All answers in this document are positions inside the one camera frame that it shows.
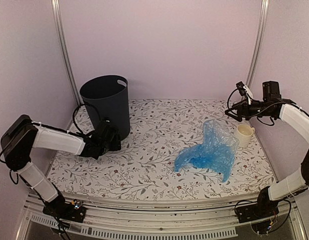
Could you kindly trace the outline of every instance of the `plastic bag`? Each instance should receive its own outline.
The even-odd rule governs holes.
[[[222,173],[222,182],[225,182],[231,174],[239,141],[214,119],[204,122],[203,135],[202,144],[180,151],[174,161],[174,171],[179,172],[180,168],[191,164]]]

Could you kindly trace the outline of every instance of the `white mug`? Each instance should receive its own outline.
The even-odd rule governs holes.
[[[233,136],[239,140],[239,147],[246,148],[248,147],[248,144],[254,133],[254,127],[251,127],[247,124],[239,124],[236,127]]]

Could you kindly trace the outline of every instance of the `trash can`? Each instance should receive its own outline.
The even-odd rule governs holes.
[[[130,132],[128,81],[122,76],[107,75],[96,77],[80,88],[85,104],[94,105],[101,119],[108,118],[119,129],[121,140]],[[99,117],[91,106],[85,106],[94,129]]]

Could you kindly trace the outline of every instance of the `white wall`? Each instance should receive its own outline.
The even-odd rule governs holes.
[[[227,99],[246,81],[261,0],[63,0],[74,78],[117,74],[132,99]]]
[[[272,0],[252,91],[262,98],[262,82],[278,81],[283,98],[292,99],[309,113],[309,0]],[[294,172],[308,145],[281,121],[275,126],[256,120],[257,134],[279,179]],[[309,238],[309,191],[296,197]]]
[[[74,107],[51,1],[0,0],[0,138],[21,114],[64,128]],[[46,170],[52,151],[31,156]],[[27,192],[0,163],[0,240],[16,237]]]

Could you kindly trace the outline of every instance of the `floral tablecloth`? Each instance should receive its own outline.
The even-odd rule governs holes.
[[[128,200],[188,200],[255,193],[275,181],[260,143],[253,136],[239,147],[228,181],[211,169],[183,167],[174,160],[183,148],[202,143],[203,123],[215,119],[233,132],[239,124],[224,114],[220,100],[131,100],[131,131],[122,149],[98,160],[58,152],[48,178],[61,190],[102,198]],[[92,129],[81,109],[76,122]],[[70,129],[76,131],[72,124]]]

